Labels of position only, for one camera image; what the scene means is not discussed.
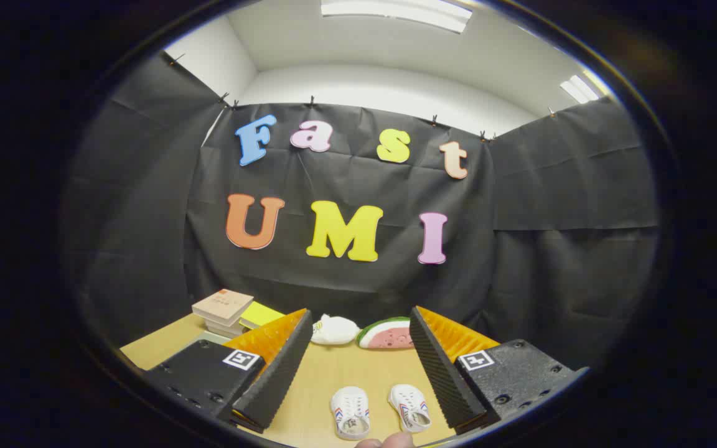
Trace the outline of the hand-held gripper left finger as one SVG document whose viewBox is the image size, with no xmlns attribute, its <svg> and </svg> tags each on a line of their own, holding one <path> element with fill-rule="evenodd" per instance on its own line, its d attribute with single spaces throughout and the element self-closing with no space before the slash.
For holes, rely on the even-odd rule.
<svg viewBox="0 0 717 448">
<path fill-rule="evenodd" d="M 262 433 L 270 427 L 312 336 L 299 309 L 223 344 L 191 343 L 148 370 L 148 382 L 194 414 Z"/>
</svg>

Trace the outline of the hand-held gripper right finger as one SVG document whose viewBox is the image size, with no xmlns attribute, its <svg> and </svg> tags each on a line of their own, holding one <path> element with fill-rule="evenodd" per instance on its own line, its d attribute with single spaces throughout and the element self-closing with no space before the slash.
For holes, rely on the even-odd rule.
<svg viewBox="0 0 717 448">
<path fill-rule="evenodd" d="M 498 343 L 421 306 L 411 310 L 410 334 L 447 425 L 458 434 L 517 419 L 588 372 L 522 338 Z"/>
</svg>

